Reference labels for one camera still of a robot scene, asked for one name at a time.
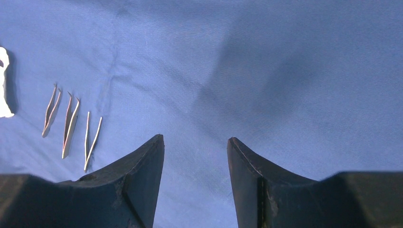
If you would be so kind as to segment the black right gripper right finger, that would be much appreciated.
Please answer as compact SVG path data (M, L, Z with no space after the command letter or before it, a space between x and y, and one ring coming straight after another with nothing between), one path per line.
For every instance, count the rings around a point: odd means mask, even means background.
M321 181L292 173L239 139L227 144L240 228L400 228L403 174L340 172Z

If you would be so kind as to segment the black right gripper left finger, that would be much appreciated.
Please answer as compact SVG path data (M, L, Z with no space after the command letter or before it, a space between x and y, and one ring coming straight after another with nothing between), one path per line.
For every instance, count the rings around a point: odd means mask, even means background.
M0 177L3 228L151 228L164 162L157 134L134 152L77 181Z

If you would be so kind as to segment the steel tweezers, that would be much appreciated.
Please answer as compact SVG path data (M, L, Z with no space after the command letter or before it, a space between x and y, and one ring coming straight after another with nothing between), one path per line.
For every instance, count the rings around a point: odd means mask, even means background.
M58 112L61 97L62 97L62 90L60 88L58 88L57 84L54 84L52 98L46 109L44 128L42 131L43 138L45 138L48 135L50 128L54 122L54 119Z
M85 134L85 141L84 141L84 152L85 152L85 163L84 163L84 172L87 172L88 166L89 166L89 161L93 152L93 149L95 148L100 132L100 128L102 125L102 120L103 118L100 117L99 122L98 122L98 127L96 130L96 134L94 136L93 141L90 141L90 117L91 117L91 112L87 112L87 120L86 120L86 134Z
M80 100L76 97L77 104L75 108L72 108L73 105L73 95L68 92L70 98L66 112L66 121L65 121L65 129L64 129L64 139L63 139L63 149L62 149L62 159L65 159L69 155L69 149L71 145L71 140L73 137L73 133L75 130L75 126L77 123L78 110L80 106Z

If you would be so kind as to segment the blue surgical drape cloth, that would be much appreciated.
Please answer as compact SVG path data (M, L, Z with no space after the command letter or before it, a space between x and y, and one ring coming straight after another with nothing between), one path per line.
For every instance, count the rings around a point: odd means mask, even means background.
M162 134L156 228L237 227L231 137L315 180L403 168L400 0L3 0L0 45L0 171L83 176L88 111L90 171Z

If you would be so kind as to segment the clear plastic packet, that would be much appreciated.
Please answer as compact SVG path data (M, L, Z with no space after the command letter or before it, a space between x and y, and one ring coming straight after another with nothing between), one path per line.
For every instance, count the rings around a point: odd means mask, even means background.
M14 116L7 104L6 95L6 70L10 64L10 59L3 47L0 47L0 61L3 64L0 66L0 117L10 118Z

